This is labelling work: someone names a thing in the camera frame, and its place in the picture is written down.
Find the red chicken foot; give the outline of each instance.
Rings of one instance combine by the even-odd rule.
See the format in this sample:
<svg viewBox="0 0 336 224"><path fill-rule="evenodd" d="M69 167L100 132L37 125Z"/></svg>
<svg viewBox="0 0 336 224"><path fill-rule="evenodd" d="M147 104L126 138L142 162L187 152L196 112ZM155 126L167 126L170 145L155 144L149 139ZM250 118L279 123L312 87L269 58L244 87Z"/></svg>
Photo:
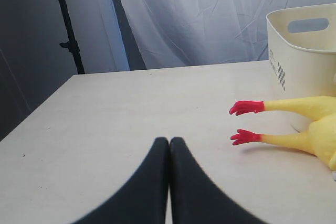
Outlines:
<svg viewBox="0 0 336 224"><path fill-rule="evenodd" d="M230 115L242 115L249 112L259 113L265 111L264 102L240 101L236 102L230 109Z"/></svg>
<svg viewBox="0 0 336 224"><path fill-rule="evenodd" d="M234 140L232 145L261 142L261 134L253 133L251 131L245 131L242 129L239 129L237 132L238 134L231 137L231 140Z"/></svg>

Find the yellow rubber chicken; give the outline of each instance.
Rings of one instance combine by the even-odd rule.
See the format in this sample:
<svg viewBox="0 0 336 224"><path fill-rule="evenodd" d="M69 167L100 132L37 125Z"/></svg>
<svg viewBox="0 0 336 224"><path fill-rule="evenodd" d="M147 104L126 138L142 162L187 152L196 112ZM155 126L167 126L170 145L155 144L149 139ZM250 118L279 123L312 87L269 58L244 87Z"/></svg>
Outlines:
<svg viewBox="0 0 336 224"><path fill-rule="evenodd" d="M238 130L231 137L233 145L263 142L311 153L322 160L336 175L336 98L308 97L267 102L236 102L230 114L290 111L309 117L313 122L306 132L291 135L264 135Z"/></svg>

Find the white backdrop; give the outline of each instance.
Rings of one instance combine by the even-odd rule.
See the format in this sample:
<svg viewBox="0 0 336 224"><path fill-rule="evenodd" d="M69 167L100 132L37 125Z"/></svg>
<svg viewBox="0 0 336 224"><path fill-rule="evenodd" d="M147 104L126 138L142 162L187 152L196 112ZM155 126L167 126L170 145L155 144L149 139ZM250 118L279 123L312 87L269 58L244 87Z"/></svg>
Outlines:
<svg viewBox="0 0 336 224"><path fill-rule="evenodd" d="M336 0L121 0L147 68L268 58L267 13Z"/></svg>

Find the white tabletop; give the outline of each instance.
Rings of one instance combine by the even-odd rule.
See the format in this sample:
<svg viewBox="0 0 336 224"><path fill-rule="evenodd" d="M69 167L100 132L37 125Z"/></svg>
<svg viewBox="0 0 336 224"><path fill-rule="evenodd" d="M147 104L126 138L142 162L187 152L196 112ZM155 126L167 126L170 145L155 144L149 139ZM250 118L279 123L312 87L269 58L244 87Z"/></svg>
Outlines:
<svg viewBox="0 0 336 224"><path fill-rule="evenodd" d="M336 183L317 158L231 145L238 128L294 132L281 112L228 114L238 100L274 99L270 74L264 61L73 76L0 142L0 223L78 219L125 183L157 136L185 138L217 186L269 223L334 223Z"/></svg>

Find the white storage bin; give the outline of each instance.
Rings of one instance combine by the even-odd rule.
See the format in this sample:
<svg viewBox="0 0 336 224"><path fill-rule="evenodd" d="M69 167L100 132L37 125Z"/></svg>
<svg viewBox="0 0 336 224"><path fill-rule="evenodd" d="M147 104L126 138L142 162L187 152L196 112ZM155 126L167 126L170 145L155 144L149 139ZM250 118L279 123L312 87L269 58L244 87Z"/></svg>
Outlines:
<svg viewBox="0 0 336 224"><path fill-rule="evenodd" d="M289 31L302 23L304 29L310 29ZM322 30L312 29L316 24L322 25ZM272 12L267 15L267 35L277 99L336 97L336 4ZM286 113L286 117L297 131L307 130L311 123L294 113Z"/></svg>

